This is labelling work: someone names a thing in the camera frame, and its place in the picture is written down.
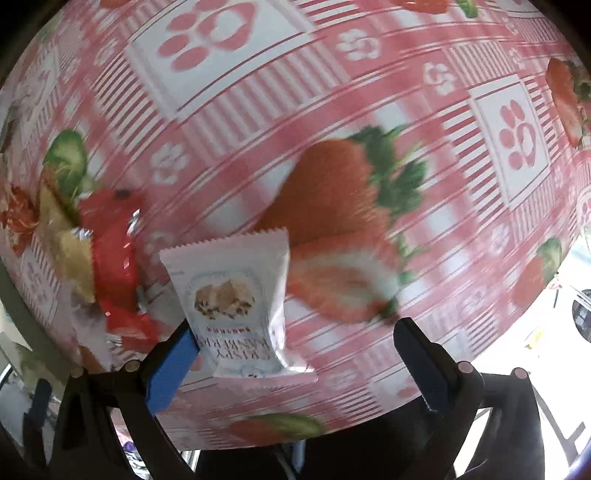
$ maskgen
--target cookie illustration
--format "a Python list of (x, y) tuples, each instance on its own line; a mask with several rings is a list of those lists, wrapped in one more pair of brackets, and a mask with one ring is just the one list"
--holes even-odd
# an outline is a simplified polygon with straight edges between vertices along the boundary
[(221, 285), (207, 285), (195, 293), (195, 309), (210, 320), (221, 315), (236, 319), (248, 315), (255, 299), (248, 286), (235, 280)]

